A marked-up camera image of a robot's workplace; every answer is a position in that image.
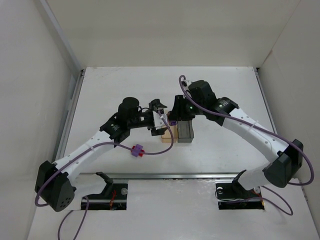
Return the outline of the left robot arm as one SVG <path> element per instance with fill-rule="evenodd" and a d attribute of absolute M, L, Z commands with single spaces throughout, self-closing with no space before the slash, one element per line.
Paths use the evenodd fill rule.
<path fill-rule="evenodd" d="M 130 153 L 145 154 L 139 146 L 127 147 L 121 143 L 130 136 L 132 129 L 147 128 L 152 136 L 165 133 L 168 120 L 166 106 L 158 98 L 147 108 L 142 108 L 138 99 L 126 97 L 99 130 L 72 153 L 54 162 L 43 162 L 37 171 L 35 182 L 36 207 L 50 206 L 55 212 L 64 210 L 79 190 L 75 186 L 77 176 L 101 155 L 116 147 Z"/>

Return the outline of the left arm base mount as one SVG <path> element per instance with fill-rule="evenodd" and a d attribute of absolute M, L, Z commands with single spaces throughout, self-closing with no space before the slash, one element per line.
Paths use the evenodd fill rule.
<path fill-rule="evenodd" d="M 119 182 L 103 172 L 95 174 L 103 179 L 103 189 L 98 193 L 87 195 L 90 211 L 122 211 L 127 209 L 128 183 Z"/>

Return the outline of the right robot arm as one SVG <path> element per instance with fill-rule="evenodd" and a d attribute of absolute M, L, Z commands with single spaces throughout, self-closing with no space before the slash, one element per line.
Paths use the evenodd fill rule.
<path fill-rule="evenodd" d="M 242 170 L 233 179 L 233 185 L 251 190 L 272 184 L 284 188 L 302 166 L 303 144 L 299 140 L 287 142 L 268 131 L 246 114 L 228 97 L 216 97 L 210 84 L 204 80 L 188 83 L 179 78 L 182 95 L 176 95 L 168 119 L 174 122 L 191 121 L 205 116 L 211 122 L 237 134 L 256 148 L 268 161 L 251 170 Z"/>

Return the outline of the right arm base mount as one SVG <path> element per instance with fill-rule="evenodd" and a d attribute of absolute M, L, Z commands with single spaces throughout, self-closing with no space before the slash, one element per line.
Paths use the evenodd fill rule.
<path fill-rule="evenodd" d="M 233 179 L 218 179 L 215 182 L 215 197 L 219 210 L 264 210 L 261 189 L 243 188 Z"/>

